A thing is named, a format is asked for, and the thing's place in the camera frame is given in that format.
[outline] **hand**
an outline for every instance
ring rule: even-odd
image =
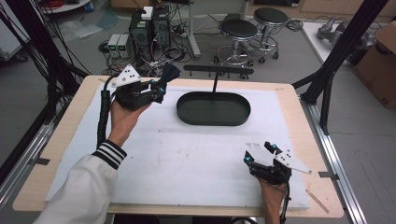
[[[262,179],[259,179],[259,183],[262,187],[265,224],[279,224],[279,210],[285,197],[285,184],[270,185]]]
[[[140,114],[149,108],[149,106],[150,105],[145,105],[138,108],[136,111],[130,111],[122,108],[117,101],[114,101],[110,107],[111,133],[107,139],[117,146],[122,147],[136,125]]]

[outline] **wooden table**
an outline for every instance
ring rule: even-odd
[[[49,159],[48,165],[37,164],[24,183],[13,207],[18,211],[41,211],[46,206],[45,196],[55,177],[57,167],[64,151],[67,149],[74,133],[91,103],[98,85],[107,77],[86,77],[75,98],[67,108],[62,120],[49,140],[41,158]],[[212,87],[213,80],[175,79],[170,86]],[[250,90],[275,91],[283,118],[288,127],[290,141],[295,154],[313,172],[303,175],[306,193],[311,207],[307,210],[288,211],[288,217],[341,217],[344,214],[337,193],[330,178],[321,178],[318,172],[327,171],[321,158],[318,145],[309,127],[304,111],[294,88],[290,84],[258,83],[246,81],[221,81],[218,88],[238,88]],[[110,205],[109,213],[156,214],[186,216],[229,216],[261,217],[262,210],[246,207],[208,207],[208,206],[173,206],[173,205]]]

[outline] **black cuff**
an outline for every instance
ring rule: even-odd
[[[92,153],[92,155],[99,157],[117,170],[127,154],[122,148],[106,140]]]

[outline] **black stool seat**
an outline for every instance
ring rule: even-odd
[[[221,24],[221,31],[226,35],[238,38],[249,38],[257,34],[255,25],[242,20],[224,21]]]
[[[288,16],[280,10],[270,7],[261,7],[254,11],[254,18],[260,23],[283,23],[288,20]]]

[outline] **person's left hand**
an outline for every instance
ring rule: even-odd
[[[117,146],[122,147],[136,125],[139,116],[143,111],[149,108],[149,106],[150,105],[144,105],[136,111],[130,111],[122,108],[117,101],[114,101],[110,107],[111,133],[107,139]]]

